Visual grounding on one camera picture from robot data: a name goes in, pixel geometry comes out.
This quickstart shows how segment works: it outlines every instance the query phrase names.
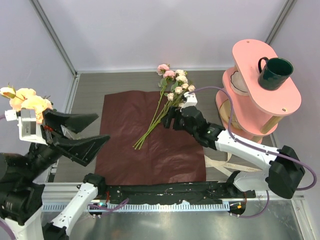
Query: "green leaf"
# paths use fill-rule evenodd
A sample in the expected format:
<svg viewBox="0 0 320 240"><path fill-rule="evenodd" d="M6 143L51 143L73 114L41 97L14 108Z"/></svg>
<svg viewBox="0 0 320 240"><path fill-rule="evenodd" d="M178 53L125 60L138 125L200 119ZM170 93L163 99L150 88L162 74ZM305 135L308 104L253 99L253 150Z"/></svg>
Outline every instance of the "green leaf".
<svg viewBox="0 0 320 240"><path fill-rule="evenodd" d="M167 85L168 85L167 79L166 79L166 78L162 78L161 81L160 81L160 84L161 84L161 86L163 86L163 87L167 86Z"/></svg>
<svg viewBox="0 0 320 240"><path fill-rule="evenodd" d="M175 88L179 86L179 82L176 81L172 86L171 86L171 92L175 91Z"/></svg>
<svg viewBox="0 0 320 240"><path fill-rule="evenodd" d="M2 95L2 94L1 94L1 96L4 97L4 98L6 98L6 99L11 99L10 97L8 97L8 96L6 96L6 95Z"/></svg>
<svg viewBox="0 0 320 240"><path fill-rule="evenodd" d="M8 99L14 99L16 97L16 95L11 92L4 92L4 93L2 93L2 95L4 97L7 97Z"/></svg>

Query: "gray floor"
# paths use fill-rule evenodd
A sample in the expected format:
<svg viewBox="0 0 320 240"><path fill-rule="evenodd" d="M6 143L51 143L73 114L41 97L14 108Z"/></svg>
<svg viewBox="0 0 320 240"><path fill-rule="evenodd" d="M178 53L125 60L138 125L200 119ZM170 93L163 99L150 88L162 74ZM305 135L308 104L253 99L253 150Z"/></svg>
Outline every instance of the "gray floor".
<svg viewBox="0 0 320 240"><path fill-rule="evenodd" d="M222 75L224 71L190 71L188 79L194 82L196 88L205 86L223 87ZM104 96L106 94L119 93L129 90L141 91L159 91L158 82L160 76L155 72L123 72L123 73L90 73L81 74L79 85L76 91L72 113L85 114L97 113L102 114L104 104ZM218 108L215 102L216 90L208 89L196 94L198 104L197 108L202 111L203 116L208 122L221 124ZM98 135L100 132L99 117L94 123L86 128L81 135L89 137ZM272 146L271 138L264 137L262 143ZM227 154L214 151L212 149L204 149L205 155L209 158L225 161ZM251 163L237 157L232 156L230 163L246 165L254 167ZM92 161L87 167L83 167L77 163L71 162L67 158L59 160L57 171L55 174L55 182L82 182L84 176L88 173L94 173L96 160ZM216 170L214 167L206 169L208 181L225 181L227 176Z"/></svg>

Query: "flower bouquet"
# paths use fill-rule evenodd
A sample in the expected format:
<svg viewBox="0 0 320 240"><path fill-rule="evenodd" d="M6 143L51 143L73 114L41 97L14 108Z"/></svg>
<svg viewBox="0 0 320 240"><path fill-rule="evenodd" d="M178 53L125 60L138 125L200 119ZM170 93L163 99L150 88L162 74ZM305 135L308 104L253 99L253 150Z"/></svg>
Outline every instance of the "flower bouquet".
<svg viewBox="0 0 320 240"><path fill-rule="evenodd" d="M158 75L163 78L158 83L160 90L160 99L153 115L152 121L146 133L134 144L134 149L141 149L148 135L152 130L161 123L161 119L166 116L171 106L178 107L183 103L182 96L186 92L192 92L196 88L192 82L188 82L187 72L184 70L170 70L169 64L161 64L157 67ZM159 111L161 100L163 96L167 97L167 102L164 107Z"/></svg>
<svg viewBox="0 0 320 240"><path fill-rule="evenodd" d="M35 111L36 123L41 124L44 116L42 112L46 109L53 109L53 103L48 97L36 95L32 88L20 88L15 90L13 86L8 85L0 89L0 95L10 99L10 106L13 110L19 112L21 109L30 109Z"/></svg>

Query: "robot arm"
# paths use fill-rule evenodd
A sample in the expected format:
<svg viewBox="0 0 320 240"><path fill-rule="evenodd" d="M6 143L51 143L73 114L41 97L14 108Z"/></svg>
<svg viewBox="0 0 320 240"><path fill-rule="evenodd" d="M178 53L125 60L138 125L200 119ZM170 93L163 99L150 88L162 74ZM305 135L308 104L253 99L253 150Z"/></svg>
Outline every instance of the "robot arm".
<svg viewBox="0 0 320 240"><path fill-rule="evenodd" d="M200 145L234 154L260 167L261 171L235 171L229 177L228 182L233 183L240 191L271 190L282 198L292 198L305 174L304 168L292 161L267 153L280 153L299 160L292 148L284 146L282 149L277 149L264 146L234 134L236 139L247 144L243 145L235 141L223 126L205 120L195 107L197 98L194 93L185 93L184 97L185 104L182 107L170 107L168 114L161 120L165 128L170 128L174 119L173 129L187 131ZM263 148L266 152L258 151L254 147Z"/></svg>
<svg viewBox="0 0 320 240"><path fill-rule="evenodd" d="M7 120L18 120L20 139L32 143L24 156L0 153L0 217L20 240L41 240L44 236L45 239L67 239L87 204L104 191L104 178L86 176L79 194L62 215L44 229L44 236L40 219L44 185L33 181L62 155L83 166L88 165L110 137L99 135L69 139L64 135L63 128L81 132L98 118L97 114L65 114L46 109L43 123L36 124L35 118L24 111L30 110L6 112Z"/></svg>
<svg viewBox="0 0 320 240"><path fill-rule="evenodd" d="M105 178L89 173L84 177L83 184L66 208L50 223L43 227L45 240L67 240L81 214L88 204L98 195L105 193Z"/></svg>

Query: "green flower stem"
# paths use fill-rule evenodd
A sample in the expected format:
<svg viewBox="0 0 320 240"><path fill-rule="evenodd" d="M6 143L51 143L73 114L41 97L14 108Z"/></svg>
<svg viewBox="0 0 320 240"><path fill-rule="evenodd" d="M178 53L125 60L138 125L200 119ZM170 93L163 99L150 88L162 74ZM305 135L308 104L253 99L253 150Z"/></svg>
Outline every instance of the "green flower stem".
<svg viewBox="0 0 320 240"><path fill-rule="evenodd" d="M178 105L180 102L181 102L181 98L183 96L183 94L186 92L183 91L181 94L179 94L177 96L177 98L174 100L174 101L167 101L166 104L164 105L163 109L161 110L161 112L159 113L159 115L156 117L155 119L155 116L156 116L156 113L159 109L159 105L160 105L160 101L161 101L161 97L160 97L160 100L158 102L158 106L157 106L157 110L156 110L156 113L154 114L153 116L153 119L150 123L150 126L147 130L147 132L134 144L134 149L141 149L142 145L144 144L144 141L146 140L147 136L152 132L152 130L159 124L161 123L161 119L167 114L168 110L169 110L169 107L171 106L176 106Z"/></svg>
<svg viewBox="0 0 320 240"><path fill-rule="evenodd" d="M165 93L165 89L166 89L166 86L162 86L161 91L160 91L160 99L159 99L159 101L158 101L158 106L156 107L156 110L155 110L155 113L154 113L154 115L153 115L152 121L150 122L149 128L150 128L150 126L153 124L153 122L154 122L154 120L155 120L155 117L156 117L156 115L157 115L157 112L158 112L158 109L159 109L159 106L160 106L162 97L163 97L163 95L164 95L164 93Z"/></svg>

